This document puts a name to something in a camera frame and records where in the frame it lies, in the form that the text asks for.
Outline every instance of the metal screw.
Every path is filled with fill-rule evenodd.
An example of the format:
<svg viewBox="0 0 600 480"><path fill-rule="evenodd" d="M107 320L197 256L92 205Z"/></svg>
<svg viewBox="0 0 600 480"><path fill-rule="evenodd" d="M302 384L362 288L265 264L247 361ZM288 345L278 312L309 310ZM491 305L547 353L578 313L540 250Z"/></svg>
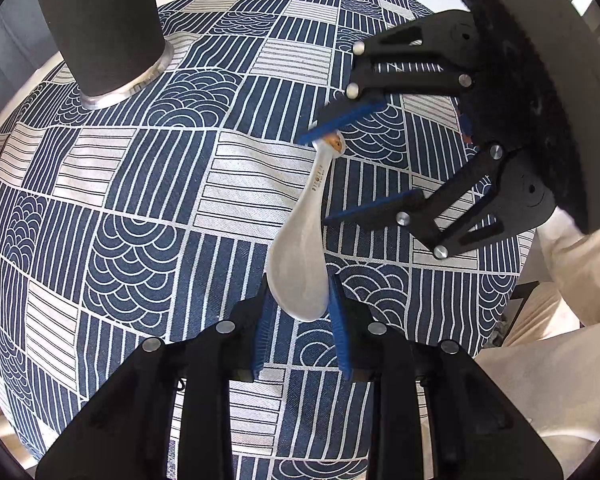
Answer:
<svg viewBox="0 0 600 480"><path fill-rule="evenodd" d="M444 245L438 245L433 248L433 255L439 260L445 260L449 256L449 251Z"/></svg>
<svg viewBox="0 0 600 480"><path fill-rule="evenodd" d="M407 225L409 225L409 222L411 221L411 217L404 211L400 211L395 216L395 221L398 222L398 225L401 225L402 227L406 227Z"/></svg>
<svg viewBox="0 0 600 480"><path fill-rule="evenodd" d="M457 354L458 351L460 350L460 347L458 346L458 343L456 343L455 341L451 341L451 339L447 339L446 341L443 341L442 343L440 343L440 349L445 353L445 354Z"/></svg>
<svg viewBox="0 0 600 480"><path fill-rule="evenodd" d="M150 337L149 339L142 341L142 350L145 352L155 352L161 345L162 341L157 337Z"/></svg>
<svg viewBox="0 0 600 480"><path fill-rule="evenodd" d="M369 330L369 332L371 332L373 335L382 335L386 333L386 325L377 321L369 323L369 326L367 326L366 329Z"/></svg>
<svg viewBox="0 0 600 480"><path fill-rule="evenodd" d="M221 334L229 334L235 330L235 323L225 319L216 325L216 332Z"/></svg>
<svg viewBox="0 0 600 480"><path fill-rule="evenodd" d="M500 146L499 144L494 144L489 149L489 154L491 155L491 158L493 160L500 160L502 158L502 156L504 155L504 150L502 149L502 146Z"/></svg>
<svg viewBox="0 0 600 480"><path fill-rule="evenodd" d="M360 94L360 87L356 83L349 83L346 93L349 99L355 99Z"/></svg>
<svg viewBox="0 0 600 480"><path fill-rule="evenodd" d="M458 82L460 83L460 86L464 86L465 88L469 88L469 86L474 83L471 76L468 74L461 74L458 78Z"/></svg>
<svg viewBox="0 0 600 480"><path fill-rule="evenodd" d="M356 41L351 49L356 56L362 56L365 53L365 42Z"/></svg>

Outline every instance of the ceramic spoon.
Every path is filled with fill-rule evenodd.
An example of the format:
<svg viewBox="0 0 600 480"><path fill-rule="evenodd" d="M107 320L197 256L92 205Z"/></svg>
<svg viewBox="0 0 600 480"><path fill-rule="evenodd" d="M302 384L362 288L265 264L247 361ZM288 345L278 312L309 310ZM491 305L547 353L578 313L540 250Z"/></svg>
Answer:
<svg viewBox="0 0 600 480"><path fill-rule="evenodd" d="M293 211L267 253L267 282L278 305L300 321L315 321L327 310L329 277L322 248L320 210L331 166L345 149L338 134L313 142L315 160Z"/></svg>

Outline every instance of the beige pants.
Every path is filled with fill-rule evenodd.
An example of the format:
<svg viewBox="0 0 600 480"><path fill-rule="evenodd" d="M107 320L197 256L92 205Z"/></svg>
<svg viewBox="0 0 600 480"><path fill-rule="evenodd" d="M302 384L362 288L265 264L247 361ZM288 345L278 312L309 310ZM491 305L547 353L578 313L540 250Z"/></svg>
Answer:
<svg viewBox="0 0 600 480"><path fill-rule="evenodd" d="M600 230L582 236L556 210L538 236L554 282L533 291L503 347L482 350L476 362L528 418L568 478L600 439ZM425 478L431 478L423 430Z"/></svg>

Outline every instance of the table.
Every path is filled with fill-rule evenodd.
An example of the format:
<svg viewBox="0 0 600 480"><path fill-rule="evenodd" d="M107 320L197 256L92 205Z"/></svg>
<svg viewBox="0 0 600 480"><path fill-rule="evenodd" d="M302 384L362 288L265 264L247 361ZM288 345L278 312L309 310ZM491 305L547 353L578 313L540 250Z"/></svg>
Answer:
<svg viewBox="0 0 600 480"><path fill-rule="evenodd" d="M175 55L154 84L88 111L60 63L0 128L0 402L36 458L145 337L191 338L255 295L314 157L296 132L342 92L355 40L429 11L415 0L175 0L159 13ZM392 96L342 133L325 214L431 192L475 153L442 97ZM329 271L379 320L471 354L530 239L439 262L397 226L324 231ZM300 323L279 311L260 381L231 394L238 478L364 471L371 392L342 380L328 315ZM170 478L181 405L179 394Z"/></svg>

